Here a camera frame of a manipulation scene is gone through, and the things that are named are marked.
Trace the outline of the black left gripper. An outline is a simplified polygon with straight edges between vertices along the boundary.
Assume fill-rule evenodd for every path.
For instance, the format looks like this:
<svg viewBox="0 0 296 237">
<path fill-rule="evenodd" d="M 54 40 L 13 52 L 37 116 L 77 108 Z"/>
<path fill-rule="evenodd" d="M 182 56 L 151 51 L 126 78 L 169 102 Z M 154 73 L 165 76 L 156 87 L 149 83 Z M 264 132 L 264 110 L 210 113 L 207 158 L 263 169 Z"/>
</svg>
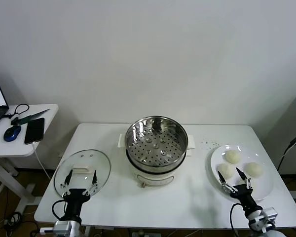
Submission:
<svg viewBox="0 0 296 237">
<path fill-rule="evenodd" d="M 67 203 L 63 220 L 81 220 L 82 205 L 99 191 L 96 170 L 85 177 L 85 189 L 69 189 L 72 174 L 73 170 L 71 169 L 64 182 L 60 184 L 60 196 L 63 197 L 66 193 L 64 201 Z"/>
</svg>

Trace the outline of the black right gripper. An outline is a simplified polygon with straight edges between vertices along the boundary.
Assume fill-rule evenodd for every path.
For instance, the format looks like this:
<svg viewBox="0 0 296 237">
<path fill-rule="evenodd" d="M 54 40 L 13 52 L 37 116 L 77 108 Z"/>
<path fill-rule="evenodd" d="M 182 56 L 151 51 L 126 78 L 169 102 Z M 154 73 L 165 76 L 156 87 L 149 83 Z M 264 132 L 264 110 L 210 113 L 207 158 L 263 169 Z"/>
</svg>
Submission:
<svg viewBox="0 0 296 237">
<path fill-rule="evenodd" d="M 230 193 L 232 198 L 235 198 L 240 201 L 244 210 L 258 210 L 259 206 L 254 201 L 252 194 L 252 184 L 251 179 L 246 176 L 246 174 L 241 171 L 238 167 L 236 168 L 242 183 L 239 183 L 236 186 L 229 185 L 224 179 L 223 175 L 218 171 L 219 180 L 222 185 L 222 188 L 225 192 Z"/>
</svg>

